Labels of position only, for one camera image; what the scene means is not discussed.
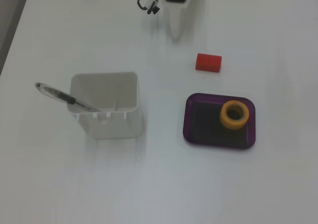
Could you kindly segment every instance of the white pen holder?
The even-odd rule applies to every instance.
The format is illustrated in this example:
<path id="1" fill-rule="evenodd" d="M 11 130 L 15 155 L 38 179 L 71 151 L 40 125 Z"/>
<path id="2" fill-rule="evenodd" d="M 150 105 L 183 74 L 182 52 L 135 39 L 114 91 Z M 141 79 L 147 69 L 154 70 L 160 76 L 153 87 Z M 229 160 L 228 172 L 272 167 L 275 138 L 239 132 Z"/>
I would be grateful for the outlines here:
<path id="1" fill-rule="evenodd" d="M 96 140 L 136 138 L 143 132 L 138 78 L 135 73 L 78 74 L 71 96 L 101 110 L 85 112 L 68 104 L 86 134 Z"/>

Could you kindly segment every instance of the red block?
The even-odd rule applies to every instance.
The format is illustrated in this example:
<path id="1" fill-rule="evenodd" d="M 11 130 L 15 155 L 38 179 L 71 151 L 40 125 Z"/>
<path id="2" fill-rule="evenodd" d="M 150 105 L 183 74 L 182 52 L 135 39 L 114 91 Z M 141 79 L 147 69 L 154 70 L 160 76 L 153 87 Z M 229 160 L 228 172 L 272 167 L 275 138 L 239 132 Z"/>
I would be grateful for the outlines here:
<path id="1" fill-rule="evenodd" d="M 218 73 L 221 69 L 221 56 L 198 54 L 196 70 Z"/>

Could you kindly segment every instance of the tape roll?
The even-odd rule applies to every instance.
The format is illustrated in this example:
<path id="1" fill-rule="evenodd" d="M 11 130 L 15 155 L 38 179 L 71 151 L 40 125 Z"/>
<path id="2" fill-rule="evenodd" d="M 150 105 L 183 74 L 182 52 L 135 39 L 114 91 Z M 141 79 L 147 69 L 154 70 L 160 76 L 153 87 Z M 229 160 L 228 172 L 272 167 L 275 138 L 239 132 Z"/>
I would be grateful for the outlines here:
<path id="1" fill-rule="evenodd" d="M 228 129 L 241 129 L 248 121 L 249 110 L 240 101 L 228 101 L 222 107 L 220 113 L 221 123 Z"/>

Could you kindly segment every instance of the cable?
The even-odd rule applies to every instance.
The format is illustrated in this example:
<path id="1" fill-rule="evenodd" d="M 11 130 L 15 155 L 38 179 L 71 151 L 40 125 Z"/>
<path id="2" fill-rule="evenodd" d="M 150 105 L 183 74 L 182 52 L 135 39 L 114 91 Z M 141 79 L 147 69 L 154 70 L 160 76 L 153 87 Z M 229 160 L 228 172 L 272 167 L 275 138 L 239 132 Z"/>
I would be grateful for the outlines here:
<path id="1" fill-rule="evenodd" d="M 140 0 L 137 0 L 137 5 L 139 6 L 140 9 L 142 10 L 148 10 L 147 7 L 142 7 L 140 4 Z"/>
<path id="2" fill-rule="evenodd" d="M 155 6 L 155 2 L 153 2 L 149 8 L 149 10 L 147 11 L 147 14 L 151 14 L 151 12 L 153 11 L 153 8 Z"/>

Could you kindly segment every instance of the pen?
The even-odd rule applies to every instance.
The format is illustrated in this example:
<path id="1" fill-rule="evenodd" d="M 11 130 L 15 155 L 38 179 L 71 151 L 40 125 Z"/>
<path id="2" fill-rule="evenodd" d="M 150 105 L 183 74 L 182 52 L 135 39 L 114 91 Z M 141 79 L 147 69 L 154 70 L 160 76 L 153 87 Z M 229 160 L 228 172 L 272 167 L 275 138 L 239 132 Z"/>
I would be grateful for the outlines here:
<path id="1" fill-rule="evenodd" d="M 53 98 L 55 100 L 66 102 L 67 104 L 74 105 L 76 107 L 79 107 L 85 111 L 88 112 L 101 112 L 101 110 L 98 110 L 90 105 L 87 105 L 86 103 L 62 92 L 57 89 L 52 88 L 51 86 L 44 84 L 44 83 L 35 83 L 35 87 L 44 95 L 47 95 L 50 98 Z"/>

